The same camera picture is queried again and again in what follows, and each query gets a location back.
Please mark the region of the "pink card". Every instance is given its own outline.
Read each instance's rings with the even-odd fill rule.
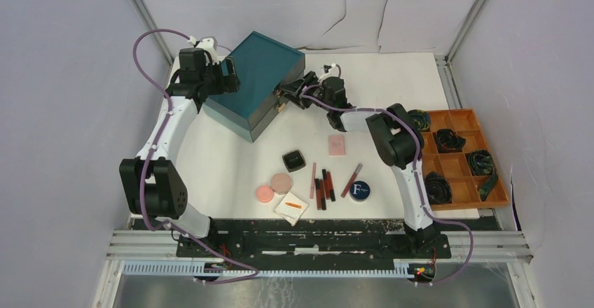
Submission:
[[[330,156],[342,156],[347,154],[347,150],[345,148],[345,136],[341,134],[329,136],[328,147]]]

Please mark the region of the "black mounting plate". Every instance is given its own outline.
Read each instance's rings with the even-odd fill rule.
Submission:
[[[402,220],[300,220],[295,227],[285,220],[215,222],[220,246],[225,244],[233,259],[259,270],[393,270],[394,259],[431,259],[433,248],[437,258],[451,258],[444,234],[414,252]],[[326,254],[299,251],[314,247]],[[286,254],[263,253],[270,251]],[[194,241],[183,237],[177,256],[211,257]]]

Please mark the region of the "white tabletop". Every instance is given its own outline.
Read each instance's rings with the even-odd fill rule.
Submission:
[[[322,72],[324,64],[335,62],[343,69],[349,102],[360,107],[388,107],[401,103],[405,109],[447,109],[446,96],[431,53],[325,54],[306,55],[305,72]],[[347,155],[330,157],[328,135],[344,134]],[[194,120],[179,151],[176,168],[188,188],[188,201],[213,218],[279,218],[274,208],[282,197],[267,203],[255,196],[257,187],[270,184],[272,176],[285,172],[281,156],[299,149],[307,166],[289,173],[292,193],[310,207],[302,218],[403,218],[403,206],[396,179],[382,163],[371,136],[366,132],[340,133],[330,127],[326,112],[310,107],[288,106],[268,125],[255,143],[249,143],[202,112]],[[310,199],[312,163],[317,175],[332,173],[336,202],[326,211],[316,209]],[[362,203],[340,198],[357,164],[363,169],[357,180],[371,188]],[[478,211],[438,211],[442,218],[478,218]]]

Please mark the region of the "pink powder compact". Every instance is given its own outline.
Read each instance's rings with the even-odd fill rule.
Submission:
[[[262,203],[270,202],[274,196],[275,193],[272,191],[272,188],[267,185],[262,185],[256,189],[256,198]]]
[[[285,173],[279,173],[272,177],[270,181],[270,186],[275,193],[285,195],[289,192],[293,183],[291,182],[291,177]]]
[[[341,134],[331,135],[328,137],[328,148],[330,156],[346,155],[347,149],[345,147],[345,137]]]

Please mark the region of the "orange tray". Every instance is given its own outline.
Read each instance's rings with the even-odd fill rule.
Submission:
[[[472,176],[466,159],[466,154],[489,149],[481,125],[476,114],[471,109],[427,111],[431,118],[430,132],[422,132],[425,147],[423,148],[423,177],[430,172],[437,172],[445,177],[452,187],[452,203],[433,204],[433,210],[454,209],[482,209],[504,207],[509,204],[509,196],[501,180],[487,199],[483,202],[478,196],[478,189],[488,176]],[[466,139],[466,144],[460,153],[437,153],[434,134],[437,130],[449,128]]]

